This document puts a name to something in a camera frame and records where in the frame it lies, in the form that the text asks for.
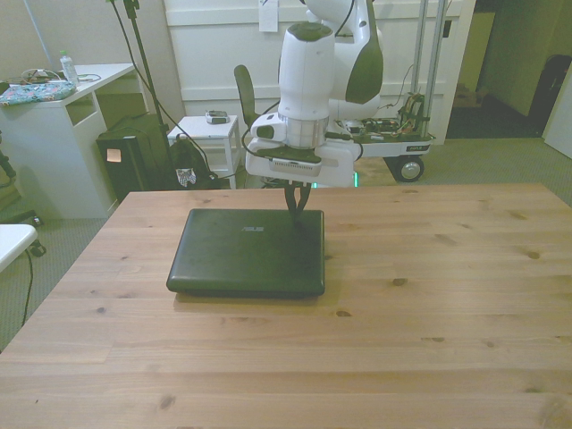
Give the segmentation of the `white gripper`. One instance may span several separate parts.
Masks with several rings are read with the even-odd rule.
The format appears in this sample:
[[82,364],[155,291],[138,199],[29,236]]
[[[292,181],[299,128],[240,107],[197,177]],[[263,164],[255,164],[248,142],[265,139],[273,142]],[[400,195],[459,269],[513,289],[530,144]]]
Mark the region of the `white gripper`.
[[284,186],[291,220],[302,214],[310,194],[310,184],[326,187],[354,185],[355,145],[327,140],[315,148],[296,148],[267,139],[252,139],[247,146],[246,168],[249,174],[286,181],[301,181],[299,201],[296,182]]

